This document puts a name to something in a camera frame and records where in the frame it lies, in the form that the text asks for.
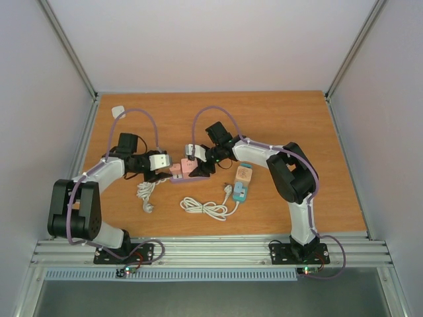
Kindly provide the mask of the purple power strip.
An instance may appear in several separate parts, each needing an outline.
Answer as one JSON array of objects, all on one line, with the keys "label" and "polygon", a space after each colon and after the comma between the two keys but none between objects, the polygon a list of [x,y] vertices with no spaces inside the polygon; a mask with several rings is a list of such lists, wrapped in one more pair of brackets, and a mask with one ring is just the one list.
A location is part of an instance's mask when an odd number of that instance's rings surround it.
[{"label": "purple power strip", "polygon": [[209,180],[208,177],[187,177],[184,178],[182,174],[174,175],[173,177],[169,178],[169,181],[172,184],[183,184],[183,183],[189,183],[189,182],[199,182],[203,180]]}]

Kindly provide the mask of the large pink cube plug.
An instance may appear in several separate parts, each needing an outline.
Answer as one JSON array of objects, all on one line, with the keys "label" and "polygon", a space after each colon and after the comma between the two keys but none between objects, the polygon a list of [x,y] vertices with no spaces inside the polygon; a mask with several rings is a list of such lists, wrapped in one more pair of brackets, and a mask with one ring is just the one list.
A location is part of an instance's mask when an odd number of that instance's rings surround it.
[{"label": "large pink cube plug", "polygon": [[182,158],[180,162],[182,177],[188,179],[190,173],[193,172],[198,167],[197,160],[190,160],[188,158]]}]

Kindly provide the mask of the small pink plug adapter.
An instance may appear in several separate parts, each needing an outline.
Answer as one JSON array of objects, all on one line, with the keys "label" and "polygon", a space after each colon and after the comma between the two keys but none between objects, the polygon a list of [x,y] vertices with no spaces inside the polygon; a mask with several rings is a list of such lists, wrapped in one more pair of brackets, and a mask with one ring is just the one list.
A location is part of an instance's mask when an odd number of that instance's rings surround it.
[{"label": "small pink plug adapter", "polygon": [[169,171],[172,174],[173,180],[183,179],[182,168],[180,163],[173,164],[169,168]]}]

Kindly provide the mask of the small blue plug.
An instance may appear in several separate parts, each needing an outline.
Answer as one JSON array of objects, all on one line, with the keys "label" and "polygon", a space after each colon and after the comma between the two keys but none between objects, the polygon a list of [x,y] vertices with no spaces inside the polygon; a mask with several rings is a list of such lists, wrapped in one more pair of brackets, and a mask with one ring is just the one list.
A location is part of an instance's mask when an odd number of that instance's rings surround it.
[{"label": "small blue plug", "polygon": [[233,195],[239,197],[245,197],[247,192],[247,187],[245,187],[241,182],[236,182],[233,188]]}]

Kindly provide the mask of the teal power strip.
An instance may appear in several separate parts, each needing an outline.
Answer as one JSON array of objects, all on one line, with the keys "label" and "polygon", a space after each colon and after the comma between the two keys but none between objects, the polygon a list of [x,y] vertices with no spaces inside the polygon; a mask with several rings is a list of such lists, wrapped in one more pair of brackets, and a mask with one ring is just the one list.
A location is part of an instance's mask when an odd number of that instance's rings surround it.
[{"label": "teal power strip", "polygon": [[244,203],[246,201],[251,179],[252,166],[247,163],[241,163],[237,167],[233,184],[232,198],[235,202]]}]

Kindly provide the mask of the white plug adapter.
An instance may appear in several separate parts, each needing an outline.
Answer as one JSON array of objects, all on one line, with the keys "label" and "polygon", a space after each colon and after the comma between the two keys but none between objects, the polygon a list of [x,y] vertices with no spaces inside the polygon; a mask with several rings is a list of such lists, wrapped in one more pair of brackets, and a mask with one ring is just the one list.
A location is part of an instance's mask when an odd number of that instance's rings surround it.
[{"label": "white plug adapter", "polygon": [[126,117],[126,109],[123,105],[114,106],[111,109],[112,117],[120,120]]}]

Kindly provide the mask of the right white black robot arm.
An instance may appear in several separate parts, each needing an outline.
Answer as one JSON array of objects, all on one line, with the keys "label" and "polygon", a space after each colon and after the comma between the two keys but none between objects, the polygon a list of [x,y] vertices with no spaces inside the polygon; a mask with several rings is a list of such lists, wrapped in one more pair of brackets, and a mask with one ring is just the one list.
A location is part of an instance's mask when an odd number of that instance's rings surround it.
[{"label": "right white black robot arm", "polygon": [[291,219],[288,254],[296,262],[313,257],[320,243],[315,227],[313,200],[319,189],[315,169],[297,143],[267,145],[245,137],[232,136],[221,122],[206,129],[213,147],[189,143],[185,154],[198,166],[191,176],[209,177],[225,160],[246,162],[267,168],[279,195],[288,203]]}]

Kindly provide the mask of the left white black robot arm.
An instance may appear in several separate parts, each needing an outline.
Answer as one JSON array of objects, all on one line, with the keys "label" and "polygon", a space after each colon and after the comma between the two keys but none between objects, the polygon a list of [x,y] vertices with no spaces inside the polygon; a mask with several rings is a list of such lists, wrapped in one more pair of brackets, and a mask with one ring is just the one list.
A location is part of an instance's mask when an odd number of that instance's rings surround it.
[{"label": "left white black robot arm", "polygon": [[48,233],[68,239],[70,244],[91,243],[108,252],[118,263],[125,263],[135,252],[129,233],[102,220],[100,195],[113,182],[128,174],[142,175],[154,184],[170,178],[163,168],[171,166],[166,151],[137,153],[140,136],[121,133],[117,146],[103,155],[87,172],[54,183],[48,217]]}]

